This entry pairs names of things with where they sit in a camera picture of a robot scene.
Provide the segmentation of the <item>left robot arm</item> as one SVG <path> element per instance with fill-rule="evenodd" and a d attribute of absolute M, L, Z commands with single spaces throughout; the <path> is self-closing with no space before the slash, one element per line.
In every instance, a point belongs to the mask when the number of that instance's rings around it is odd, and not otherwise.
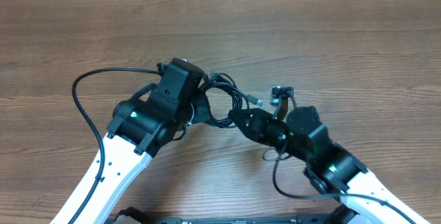
<path fill-rule="evenodd" d="M 120 102 L 99 151 L 53 223 L 104 223 L 132 181 L 161 147 L 199 117 L 196 100 L 205 73 L 183 60 L 160 63 L 151 83 Z"/>

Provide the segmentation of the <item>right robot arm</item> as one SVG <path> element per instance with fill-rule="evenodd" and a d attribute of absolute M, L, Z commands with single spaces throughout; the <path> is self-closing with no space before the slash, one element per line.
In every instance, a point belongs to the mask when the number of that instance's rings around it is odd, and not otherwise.
<path fill-rule="evenodd" d="M 318 191 L 313 198 L 341 204 L 328 223 L 426 223 L 364 163 L 331 140 L 315 107 L 296 108 L 284 121 L 260 108 L 232 110 L 228 116 L 248 139 L 306 163 L 304 175 Z"/>

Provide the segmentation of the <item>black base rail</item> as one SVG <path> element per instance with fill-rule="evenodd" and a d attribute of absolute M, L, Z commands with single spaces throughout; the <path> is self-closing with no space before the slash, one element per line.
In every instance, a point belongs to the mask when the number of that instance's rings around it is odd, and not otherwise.
<path fill-rule="evenodd" d="M 134 224 L 324 224 L 351 223 L 357 216 L 353 210 L 340 206 L 331 214 L 299 214 L 292 217 L 251 217 L 251 218 L 153 218 L 140 210 L 129 207 L 121 210 L 115 218 L 105 223 L 134 223 Z"/>

